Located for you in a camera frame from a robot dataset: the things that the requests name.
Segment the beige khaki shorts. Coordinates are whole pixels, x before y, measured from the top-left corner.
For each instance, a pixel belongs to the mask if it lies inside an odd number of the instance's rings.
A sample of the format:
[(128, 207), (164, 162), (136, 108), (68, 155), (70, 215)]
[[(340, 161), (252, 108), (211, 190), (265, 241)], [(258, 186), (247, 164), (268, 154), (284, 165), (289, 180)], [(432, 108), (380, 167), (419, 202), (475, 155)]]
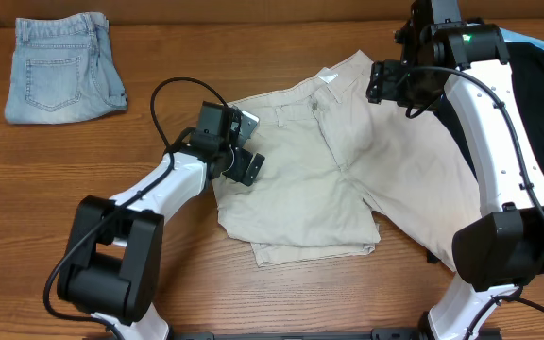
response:
[(263, 167), (245, 186), (218, 178), (219, 224), (260, 266), (371, 253), (374, 214), (452, 265), (453, 234), (480, 217), (478, 184), (447, 129), (426, 112), (371, 104), (362, 52), (296, 86), (238, 101), (260, 123), (246, 148)]

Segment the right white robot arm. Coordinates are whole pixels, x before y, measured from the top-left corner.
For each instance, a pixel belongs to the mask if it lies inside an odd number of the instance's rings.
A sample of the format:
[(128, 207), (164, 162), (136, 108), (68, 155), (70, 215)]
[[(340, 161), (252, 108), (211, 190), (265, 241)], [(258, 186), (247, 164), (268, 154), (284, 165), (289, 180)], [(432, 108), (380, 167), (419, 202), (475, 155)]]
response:
[(480, 186), (481, 216), (452, 239), (456, 273), (416, 327), (375, 339), (497, 339), (485, 321), (544, 273), (544, 175), (521, 121), (507, 45), (493, 24), (470, 25), (454, 1), (416, 0), (395, 40), (399, 59), (373, 64), (366, 98), (416, 117), (451, 103)]

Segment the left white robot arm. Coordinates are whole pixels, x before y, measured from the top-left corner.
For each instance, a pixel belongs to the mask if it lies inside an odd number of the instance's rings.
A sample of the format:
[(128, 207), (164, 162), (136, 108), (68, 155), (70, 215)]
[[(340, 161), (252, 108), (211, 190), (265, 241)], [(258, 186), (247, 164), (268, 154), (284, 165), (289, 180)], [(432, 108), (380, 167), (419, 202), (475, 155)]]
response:
[(79, 203), (47, 286), (113, 339), (172, 338), (154, 306), (164, 227), (214, 179), (253, 184), (264, 156), (245, 144), (259, 123), (245, 110), (203, 103), (196, 126), (165, 148), (151, 173), (111, 198), (88, 195)]

